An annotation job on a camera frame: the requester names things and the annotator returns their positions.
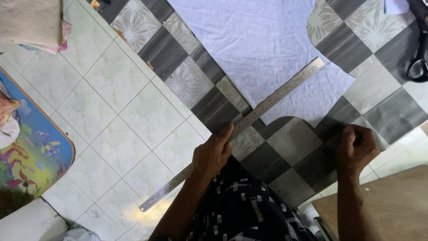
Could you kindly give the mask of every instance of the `scissors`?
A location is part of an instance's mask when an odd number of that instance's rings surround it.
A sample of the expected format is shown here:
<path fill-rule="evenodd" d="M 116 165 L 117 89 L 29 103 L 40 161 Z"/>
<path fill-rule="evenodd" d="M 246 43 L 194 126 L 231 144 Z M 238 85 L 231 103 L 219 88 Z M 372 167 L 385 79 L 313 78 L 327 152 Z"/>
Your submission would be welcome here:
<path fill-rule="evenodd" d="M 428 82 L 428 63 L 425 59 L 425 52 L 428 47 L 428 7 L 424 0 L 408 0 L 410 10 L 416 17 L 416 21 L 421 31 L 419 35 L 419 47 L 416 57 L 410 60 L 407 76 L 416 83 Z"/>

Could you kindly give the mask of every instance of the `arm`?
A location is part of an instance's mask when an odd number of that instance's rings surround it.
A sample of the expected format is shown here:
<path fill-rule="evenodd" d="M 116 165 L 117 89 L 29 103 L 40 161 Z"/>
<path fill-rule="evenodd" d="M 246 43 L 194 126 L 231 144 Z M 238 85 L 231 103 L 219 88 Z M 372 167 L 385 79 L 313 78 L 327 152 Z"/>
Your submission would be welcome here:
<path fill-rule="evenodd" d="M 361 171 L 379 153 L 371 129 L 350 125 L 343 130 L 342 141 L 336 153 L 337 223 L 340 240 L 382 240 L 365 207 L 359 180 Z"/>
<path fill-rule="evenodd" d="M 168 235 L 173 241 L 186 240 L 202 195 L 211 179 L 222 169 L 232 153 L 232 144 L 227 143 L 232 130 L 233 123 L 219 135 L 211 135 L 206 143 L 195 149 L 192 174 L 186 179 L 177 197 L 160 219 L 149 241 L 153 241 L 160 235 Z"/>

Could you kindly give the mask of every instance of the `colorful play mat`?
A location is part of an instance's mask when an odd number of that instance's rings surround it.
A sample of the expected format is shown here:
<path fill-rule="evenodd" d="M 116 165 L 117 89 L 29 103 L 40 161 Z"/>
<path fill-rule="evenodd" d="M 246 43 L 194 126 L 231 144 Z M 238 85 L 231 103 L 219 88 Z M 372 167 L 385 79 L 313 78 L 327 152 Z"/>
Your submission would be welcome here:
<path fill-rule="evenodd" d="M 18 209 L 28 203 L 24 199 L 39 197 L 64 175 L 74 160 L 74 145 L 1 68 L 0 81 L 11 98 L 21 102 L 21 132 L 0 150 L 0 201 L 7 199 Z"/>

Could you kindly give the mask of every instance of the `left hand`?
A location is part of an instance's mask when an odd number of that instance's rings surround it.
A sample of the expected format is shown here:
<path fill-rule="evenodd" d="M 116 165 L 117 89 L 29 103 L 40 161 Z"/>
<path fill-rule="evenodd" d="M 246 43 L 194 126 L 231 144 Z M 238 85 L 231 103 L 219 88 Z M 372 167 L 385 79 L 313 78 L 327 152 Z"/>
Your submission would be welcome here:
<path fill-rule="evenodd" d="M 204 144 L 196 147 L 193 152 L 191 176 L 209 182 L 223 168 L 232 154 L 232 143 L 227 140 L 233 126 L 233 123 L 230 123 L 220 134 L 212 134 Z"/>

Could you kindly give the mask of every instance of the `hand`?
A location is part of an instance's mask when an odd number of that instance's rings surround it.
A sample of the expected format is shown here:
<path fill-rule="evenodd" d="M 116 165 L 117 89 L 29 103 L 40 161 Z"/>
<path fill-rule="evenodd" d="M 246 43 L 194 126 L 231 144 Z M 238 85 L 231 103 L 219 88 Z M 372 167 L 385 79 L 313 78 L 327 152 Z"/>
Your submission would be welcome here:
<path fill-rule="evenodd" d="M 209 182 L 223 168 L 232 154 L 232 143 L 227 143 L 232 130 L 233 123 L 230 123 L 219 135 L 212 134 L 204 144 L 196 147 L 191 176 Z"/>
<path fill-rule="evenodd" d="M 371 129 L 358 125 L 347 126 L 343 129 L 342 140 L 336 151 L 338 176 L 355 175 L 358 178 L 379 153 Z"/>

